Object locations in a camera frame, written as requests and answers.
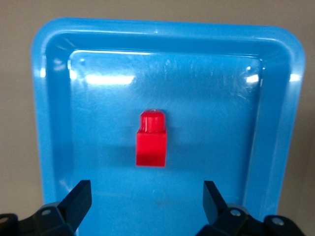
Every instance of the blue plastic tray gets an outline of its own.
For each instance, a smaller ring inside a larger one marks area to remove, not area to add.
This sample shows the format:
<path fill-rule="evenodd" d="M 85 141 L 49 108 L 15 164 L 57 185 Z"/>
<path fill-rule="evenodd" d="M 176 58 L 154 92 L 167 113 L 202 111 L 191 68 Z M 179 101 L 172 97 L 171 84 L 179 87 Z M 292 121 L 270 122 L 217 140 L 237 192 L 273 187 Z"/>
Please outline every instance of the blue plastic tray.
<path fill-rule="evenodd" d="M 90 179 L 78 235 L 195 235 L 204 180 L 277 211 L 305 66 L 275 27 L 58 19 L 32 48 L 45 203 Z M 166 114 L 165 168 L 135 165 L 140 113 Z"/>

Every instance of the metal screw head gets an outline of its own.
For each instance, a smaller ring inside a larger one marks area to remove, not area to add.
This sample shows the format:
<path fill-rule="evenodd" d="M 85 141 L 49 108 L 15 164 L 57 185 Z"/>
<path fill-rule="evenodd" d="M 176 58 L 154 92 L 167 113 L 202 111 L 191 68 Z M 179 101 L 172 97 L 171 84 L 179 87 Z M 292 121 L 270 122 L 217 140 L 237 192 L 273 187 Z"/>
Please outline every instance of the metal screw head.
<path fill-rule="evenodd" d="M 8 219 L 8 217 L 0 218 L 0 224 L 6 222 Z"/>
<path fill-rule="evenodd" d="M 284 225 L 283 220 L 281 220 L 280 218 L 277 218 L 277 217 L 272 218 L 271 221 L 275 225 L 280 225 L 280 226 Z"/>
<path fill-rule="evenodd" d="M 44 216 L 44 215 L 49 215 L 51 213 L 51 210 L 44 210 L 41 215 Z"/>
<path fill-rule="evenodd" d="M 241 216 L 241 213 L 237 209 L 233 209 L 230 212 L 233 216 Z"/>

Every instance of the beige wall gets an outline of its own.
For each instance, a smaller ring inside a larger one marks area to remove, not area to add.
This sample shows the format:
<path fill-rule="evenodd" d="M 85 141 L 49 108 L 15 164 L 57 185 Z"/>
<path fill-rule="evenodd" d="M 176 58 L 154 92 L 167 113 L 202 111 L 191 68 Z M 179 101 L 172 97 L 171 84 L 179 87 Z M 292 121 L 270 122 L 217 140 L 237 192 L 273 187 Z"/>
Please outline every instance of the beige wall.
<path fill-rule="evenodd" d="M 275 25 L 302 42 L 307 69 L 280 202 L 307 235 L 315 222 L 315 1 L 0 0 L 0 212 L 21 218 L 41 206 L 30 45 L 57 17 Z"/>

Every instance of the scratch on tray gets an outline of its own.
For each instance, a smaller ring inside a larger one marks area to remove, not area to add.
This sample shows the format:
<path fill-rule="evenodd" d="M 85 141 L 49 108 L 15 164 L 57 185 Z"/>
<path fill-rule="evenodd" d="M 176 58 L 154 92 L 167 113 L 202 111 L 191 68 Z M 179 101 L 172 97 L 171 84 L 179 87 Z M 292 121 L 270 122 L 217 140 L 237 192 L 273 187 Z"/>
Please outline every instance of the scratch on tray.
<path fill-rule="evenodd" d="M 166 65 L 164 66 L 164 78 L 167 79 L 167 68 L 166 68 Z"/>
<path fill-rule="evenodd" d="M 246 98 L 240 93 L 238 93 L 237 96 L 239 96 L 239 97 L 243 98 L 244 100 L 246 100 Z"/>
<path fill-rule="evenodd" d="M 61 49 L 63 51 L 67 51 L 67 49 L 65 47 L 61 46 L 61 45 L 57 45 L 57 48 L 59 48 L 59 49 Z"/>
<path fill-rule="evenodd" d="M 70 46 L 75 47 L 75 45 L 74 45 L 73 43 L 71 43 L 69 39 L 64 38 L 64 40 L 65 40 Z"/>
<path fill-rule="evenodd" d="M 67 183 L 65 182 L 65 180 L 62 179 L 62 180 L 59 181 L 59 183 L 60 183 L 63 187 L 65 187 L 68 192 L 70 192 L 70 191 L 72 190 L 72 188 L 70 188 L 70 187 L 67 185 Z"/>

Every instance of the red block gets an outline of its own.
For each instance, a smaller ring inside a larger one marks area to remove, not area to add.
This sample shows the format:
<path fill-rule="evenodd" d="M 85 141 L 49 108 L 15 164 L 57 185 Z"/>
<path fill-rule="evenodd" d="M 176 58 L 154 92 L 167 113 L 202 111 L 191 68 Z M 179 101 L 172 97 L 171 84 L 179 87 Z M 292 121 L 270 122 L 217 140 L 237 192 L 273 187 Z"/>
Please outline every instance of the red block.
<path fill-rule="evenodd" d="M 144 111 L 137 132 L 136 165 L 165 167 L 166 143 L 165 114 L 159 110 Z"/>

